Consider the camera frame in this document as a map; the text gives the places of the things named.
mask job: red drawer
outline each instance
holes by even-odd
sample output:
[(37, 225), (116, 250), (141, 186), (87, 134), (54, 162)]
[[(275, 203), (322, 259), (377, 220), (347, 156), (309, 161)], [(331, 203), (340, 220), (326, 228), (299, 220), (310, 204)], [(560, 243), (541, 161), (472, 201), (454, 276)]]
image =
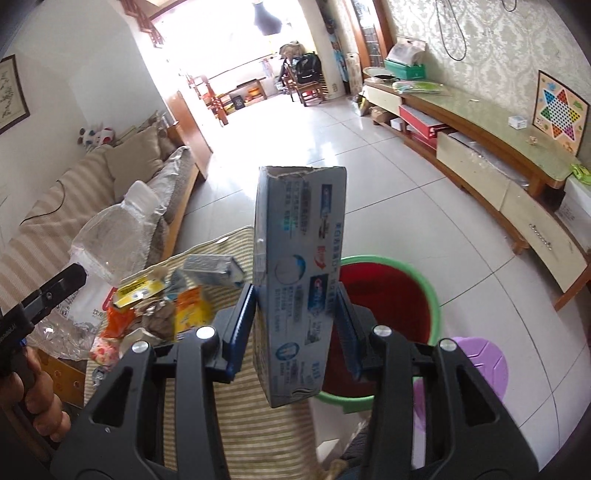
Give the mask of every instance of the red drawer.
[(400, 117), (416, 128), (426, 138), (437, 138), (437, 132), (449, 127), (432, 116), (428, 116), (408, 105), (400, 106)]

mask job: pendant lamp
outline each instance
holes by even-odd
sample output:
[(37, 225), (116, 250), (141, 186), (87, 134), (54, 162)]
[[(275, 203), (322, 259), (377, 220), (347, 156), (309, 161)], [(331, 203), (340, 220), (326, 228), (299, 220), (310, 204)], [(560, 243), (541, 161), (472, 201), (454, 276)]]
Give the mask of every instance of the pendant lamp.
[(281, 20), (271, 15), (263, 2), (253, 4), (255, 8), (255, 26), (261, 31), (264, 36), (275, 35), (281, 31), (283, 26)]

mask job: stuffed toy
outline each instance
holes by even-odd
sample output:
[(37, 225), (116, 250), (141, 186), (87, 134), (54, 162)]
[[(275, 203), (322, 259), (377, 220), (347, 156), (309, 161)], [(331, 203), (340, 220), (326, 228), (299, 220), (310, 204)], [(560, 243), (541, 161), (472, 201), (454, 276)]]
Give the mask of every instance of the stuffed toy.
[(85, 147), (86, 151), (94, 150), (96, 147), (111, 143), (115, 139), (115, 132), (112, 128), (80, 128), (78, 145)]

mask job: wooden door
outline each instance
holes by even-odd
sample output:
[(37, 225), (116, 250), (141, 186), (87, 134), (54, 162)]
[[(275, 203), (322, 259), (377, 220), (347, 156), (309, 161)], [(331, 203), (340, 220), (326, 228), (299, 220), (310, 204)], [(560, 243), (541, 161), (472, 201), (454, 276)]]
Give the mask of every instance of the wooden door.
[(343, 0), (347, 7), (361, 68), (383, 67), (394, 41), (382, 0)]
[(168, 109), (178, 122), (182, 142), (191, 148), (199, 171), (207, 178), (207, 169), (212, 156), (212, 149), (205, 140), (201, 130), (199, 130), (197, 122), (183, 98), (183, 94), (177, 92), (173, 96), (170, 96), (166, 100), (166, 105), (168, 105)]

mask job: metal screw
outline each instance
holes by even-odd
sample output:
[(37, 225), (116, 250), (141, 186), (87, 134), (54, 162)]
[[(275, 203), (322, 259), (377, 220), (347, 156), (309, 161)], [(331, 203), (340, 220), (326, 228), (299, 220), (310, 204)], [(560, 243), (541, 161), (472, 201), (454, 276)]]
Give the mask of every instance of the metal screw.
[(135, 352), (135, 353), (144, 353), (148, 347), (150, 345), (148, 344), (148, 342), (144, 341), (144, 340), (140, 340), (139, 342), (135, 342), (132, 346), (131, 349)]
[(441, 342), (439, 342), (439, 346), (446, 352), (453, 352), (457, 348), (457, 343), (449, 338), (444, 338)]
[(216, 334), (216, 329), (209, 325), (197, 329), (197, 338), (201, 340), (209, 340)]
[(392, 329), (387, 325), (376, 325), (374, 333), (379, 337), (389, 337), (392, 335)]

